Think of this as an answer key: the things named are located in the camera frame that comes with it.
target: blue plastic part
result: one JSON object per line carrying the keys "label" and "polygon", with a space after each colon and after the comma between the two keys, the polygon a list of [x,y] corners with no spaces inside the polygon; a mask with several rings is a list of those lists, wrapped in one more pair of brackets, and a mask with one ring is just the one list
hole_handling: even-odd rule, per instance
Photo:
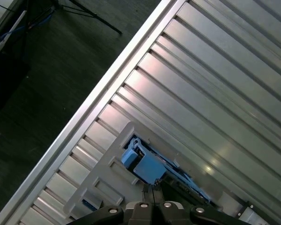
{"label": "blue plastic part", "polygon": [[151,152],[146,149],[141,151],[144,153],[144,156],[133,172],[148,184],[155,184],[155,181],[161,179],[167,170]]}
{"label": "blue plastic part", "polygon": [[127,169],[129,168],[129,166],[131,165],[131,163],[137,158],[137,153],[133,150],[127,150],[124,152],[124,154],[122,155],[122,163],[124,165],[124,167],[126,167]]}
{"label": "blue plastic part", "polygon": [[171,173],[179,182],[185,183],[189,188],[210,202],[208,195],[195,184],[189,175],[151,146],[148,145],[148,148],[142,145],[138,137],[133,137],[127,150],[122,155],[122,163],[128,168],[137,156],[140,155],[142,158],[133,169],[133,172],[143,181],[148,184],[154,184],[165,173]]}
{"label": "blue plastic part", "polygon": [[82,204],[85,205],[86,207],[88,207],[90,210],[92,211],[96,211],[97,208],[95,208],[91,203],[89,203],[88,201],[86,200],[82,200]]}

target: blue cable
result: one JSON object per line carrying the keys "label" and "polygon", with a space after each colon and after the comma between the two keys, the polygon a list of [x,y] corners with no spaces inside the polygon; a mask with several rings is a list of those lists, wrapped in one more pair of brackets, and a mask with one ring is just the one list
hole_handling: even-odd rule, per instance
{"label": "blue cable", "polygon": [[[52,14],[49,15],[49,16],[47,16],[47,17],[46,17],[43,21],[41,21],[37,26],[41,26],[41,25],[43,25],[44,23],[48,22],[51,17],[52,17]],[[22,30],[22,29],[24,29],[24,28],[25,28],[25,26],[22,26],[22,27],[18,27],[17,29],[14,29],[14,30],[12,30],[12,31],[10,31],[10,32],[7,32],[7,33],[3,34],[3,35],[0,37],[0,40],[2,41],[2,40],[6,37],[7,34],[18,32],[18,31],[20,31],[20,30]]]}

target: dark carpet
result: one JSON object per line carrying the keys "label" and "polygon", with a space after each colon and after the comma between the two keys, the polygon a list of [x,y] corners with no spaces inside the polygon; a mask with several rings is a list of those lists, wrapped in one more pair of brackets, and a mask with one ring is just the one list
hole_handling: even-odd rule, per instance
{"label": "dark carpet", "polygon": [[[28,34],[24,60],[31,70],[0,111],[0,211],[159,1],[79,1],[121,36],[63,11]],[[39,3],[33,7],[41,11]]]}

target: tripod stand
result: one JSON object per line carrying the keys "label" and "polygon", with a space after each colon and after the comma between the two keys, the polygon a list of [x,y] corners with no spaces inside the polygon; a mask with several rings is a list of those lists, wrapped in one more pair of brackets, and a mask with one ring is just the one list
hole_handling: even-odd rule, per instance
{"label": "tripod stand", "polygon": [[107,25],[108,27],[110,27],[111,29],[113,29],[114,31],[116,31],[118,34],[122,34],[122,32],[120,30],[118,30],[117,28],[115,28],[114,26],[112,26],[109,22],[107,22],[106,20],[104,20],[103,18],[99,17],[96,13],[93,13],[92,11],[90,11],[88,8],[86,8],[85,6],[83,6],[81,3],[77,2],[76,0],[69,0],[71,3],[73,3],[74,5],[76,5],[77,7],[79,7],[80,9],[76,9],[76,8],[73,8],[73,7],[69,7],[69,6],[65,6],[65,5],[61,5],[59,4],[58,0],[51,0],[52,4],[54,5],[55,9],[63,9],[64,11],[66,12],[69,12],[69,13],[74,13],[74,14],[78,14],[78,15],[83,15],[83,16],[87,16],[87,15],[84,15],[84,14],[79,14],[79,13],[76,13],[76,12],[72,12],[72,11],[68,11],[68,10],[65,10],[64,8],[71,8],[71,9],[74,9],[74,10],[77,10],[77,11],[80,11],[80,12],[84,12],[84,13],[87,13],[89,14],[90,16],[89,17],[92,17],[94,19],[97,19],[99,20],[100,22],[104,23],[105,25]]}
{"label": "tripod stand", "polygon": [[[10,46],[13,46],[17,41],[19,41],[21,38],[23,38],[23,40],[22,40],[22,48],[21,48],[21,58],[23,58],[23,55],[24,55],[24,52],[25,52],[27,33],[29,31],[31,31],[34,27],[36,27],[39,24],[43,23],[44,20],[42,20],[42,19],[44,17],[47,17],[47,18],[51,17],[51,15],[56,10],[59,10],[59,9],[62,9],[65,12],[69,12],[69,13],[73,13],[73,14],[87,16],[87,17],[91,17],[91,18],[97,19],[100,22],[104,23],[106,26],[108,26],[111,29],[113,29],[114,31],[116,31],[118,34],[122,34],[122,32],[119,29],[117,29],[116,27],[112,26],[109,22],[107,22],[103,18],[99,17],[96,13],[90,11],[88,8],[86,8],[81,3],[77,2],[76,0],[69,0],[69,1],[71,3],[73,3],[74,5],[76,5],[78,8],[73,8],[73,7],[69,7],[69,6],[66,6],[66,5],[61,5],[61,4],[59,4],[58,0],[50,0],[50,1],[51,1],[52,5],[50,7],[48,7],[46,10],[44,10],[40,15],[38,15],[32,21],[30,21],[30,11],[31,11],[31,6],[32,6],[33,0],[27,0],[27,5],[26,5],[27,13],[26,13],[26,21],[25,21],[24,33],[23,33],[23,35],[19,36],[10,45]],[[69,10],[66,10],[65,8],[76,10],[76,11],[78,11],[80,13],[69,11]]]}

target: blue object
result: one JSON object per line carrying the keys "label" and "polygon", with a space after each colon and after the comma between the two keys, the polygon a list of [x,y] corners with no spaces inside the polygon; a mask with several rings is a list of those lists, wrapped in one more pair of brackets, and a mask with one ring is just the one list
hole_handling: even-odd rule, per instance
{"label": "blue object", "polygon": [[[51,17],[52,17],[52,15],[49,15],[49,16],[47,16],[43,21],[41,21],[38,25],[36,25],[36,24],[34,23],[34,24],[31,25],[31,27],[34,27],[34,26],[41,26],[41,25],[43,25],[44,23],[48,22]],[[10,32],[7,32],[7,33],[3,34],[3,35],[0,37],[0,40],[2,41],[2,40],[5,38],[5,36],[6,36],[7,34],[16,33],[16,32],[18,32],[18,31],[20,31],[20,30],[23,30],[24,28],[25,28],[25,26],[22,26],[22,27],[18,27],[17,29],[14,29],[14,30],[12,30],[12,31],[10,31]]]}
{"label": "blue object", "polygon": [[82,204],[85,205],[86,207],[88,207],[90,210],[92,211],[96,211],[98,210],[97,208],[95,208],[91,203],[89,203],[88,201],[86,200],[82,200]]}
{"label": "blue object", "polygon": [[121,161],[125,168],[133,169],[131,172],[144,182],[152,185],[155,184],[156,180],[162,179],[165,173],[170,173],[171,177],[186,184],[210,202],[208,195],[195,184],[189,175],[151,146],[146,143],[142,144],[141,139],[138,137],[134,136],[130,140]]}
{"label": "blue object", "polygon": [[128,168],[137,158],[137,156],[137,153],[133,150],[125,151],[122,155],[122,163],[124,164],[124,167]]}

